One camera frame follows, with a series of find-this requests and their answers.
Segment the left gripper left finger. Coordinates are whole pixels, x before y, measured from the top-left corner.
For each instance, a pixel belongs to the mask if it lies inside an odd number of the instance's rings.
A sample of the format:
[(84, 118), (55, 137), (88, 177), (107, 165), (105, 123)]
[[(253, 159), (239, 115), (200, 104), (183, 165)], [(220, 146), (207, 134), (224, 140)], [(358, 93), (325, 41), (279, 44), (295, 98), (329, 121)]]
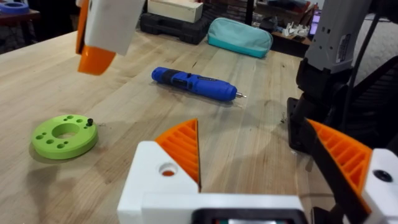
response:
[(198, 120), (184, 121), (137, 145), (117, 207), (120, 223), (143, 223), (146, 193), (199, 193)]

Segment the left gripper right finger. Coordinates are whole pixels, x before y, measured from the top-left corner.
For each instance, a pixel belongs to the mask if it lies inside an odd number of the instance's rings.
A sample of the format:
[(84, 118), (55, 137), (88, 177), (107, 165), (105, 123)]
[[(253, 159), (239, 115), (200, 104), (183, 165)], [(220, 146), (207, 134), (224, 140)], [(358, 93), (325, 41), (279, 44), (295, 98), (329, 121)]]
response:
[(397, 223), (397, 156), (317, 121), (303, 124), (303, 147), (333, 192), (339, 223)]

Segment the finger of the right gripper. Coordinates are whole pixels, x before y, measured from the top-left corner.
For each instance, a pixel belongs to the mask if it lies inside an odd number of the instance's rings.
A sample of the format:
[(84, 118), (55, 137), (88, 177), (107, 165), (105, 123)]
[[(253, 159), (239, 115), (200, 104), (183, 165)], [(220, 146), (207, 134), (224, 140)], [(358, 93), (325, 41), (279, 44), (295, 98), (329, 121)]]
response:
[(89, 3), (90, 0), (76, 1), (77, 6), (80, 6), (80, 15), (78, 20), (77, 40), (76, 40), (76, 50), (75, 50), (77, 54), (81, 54), (84, 47), (85, 27), (86, 27), (86, 20), (88, 17)]
[(145, 0), (90, 0), (78, 71), (101, 75), (126, 55)]

